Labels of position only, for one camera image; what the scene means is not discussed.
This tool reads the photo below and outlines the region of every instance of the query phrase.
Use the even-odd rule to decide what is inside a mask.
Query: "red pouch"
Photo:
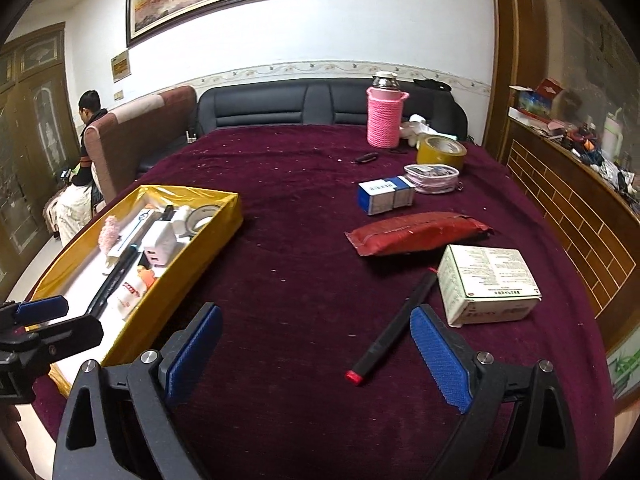
[[[418,213],[374,222],[345,233],[360,256],[429,251],[492,229],[453,212]]]

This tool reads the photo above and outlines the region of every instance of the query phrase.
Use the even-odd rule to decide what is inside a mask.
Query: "pink thermos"
[[[373,85],[367,88],[367,140],[376,148],[394,148],[400,143],[402,107],[409,94],[400,90],[397,78],[393,72],[376,72]]]

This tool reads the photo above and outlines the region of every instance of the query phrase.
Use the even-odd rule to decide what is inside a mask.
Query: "blue gripper pad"
[[[469,375],[420,307],[411,312],[411,337],[447,404],[466,413],[471,406]]]
[[[209,358],[222,336],[222,311],[220,307],[207,303],[193,318],[185,330],[169,339],[165,348],[174,343],[169,352],[169,366],[164,379],[165,403],[174,408],[187,402],[196,387]],[[162,349],[164,360],[169,355]]]
[[[18,326],[32,326],[64,317],[69,305],[62,296],[44,300],[25,301],[15,311],[14,320]]]

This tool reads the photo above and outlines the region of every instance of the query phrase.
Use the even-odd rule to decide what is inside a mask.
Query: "purple tablecloth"
[[[223,310],[223,338],[190,403],[175,413],[213,478],[424,476],[460,415],[444,402],[411,338],[368,384],[356,388],[344,373],[440,253],[361,258],[344,232],[391,215],[439,210],[491,225],[495,235],[480,244],[520,250],[543,296],[524,320],[465,326],[460,333],[507,363],[553,362],[572,414],[582,478],[596,480],[604,471],[614,408],[581,280],[508,170],[481,148],[468,150],[462,192],[418,195],[411,208],[375,218],[358,208],[356,184],[401,174],[415,152],[352,164],[372,151],[357,126],[216,131],[143,177],[142,183],[242,197],[244,226],[165,331],[184,327],[204,301]],[[444,316],[437,288],[428,301]],[[62,401],[48,380],[38,383],[36,410],[56,431]],[[501,412],[489,458],[508,414]]]

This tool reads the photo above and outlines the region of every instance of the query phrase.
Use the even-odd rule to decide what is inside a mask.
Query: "cardboard tray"
[[[36,285],[32,300],[62,295],[69,302],[69,318],[82,316],[105,276],[104,256],[98,236],[104,218],[114,215],[121,224],[132,221],[148,203],[220,206],[218,213],[171,263],[156,272],[157,281],[138,306],[122,320],[109,309],[100,317],[104,338],[98,348],[69,357],[51,367],[50,377],[68,396],[82,362],[95,359],[102,366],[132,362],[147,350],[195,282],[242,224],[240,197],[236,193],[182,186],[141,186],[113,206],[107,215],[67,246]]]

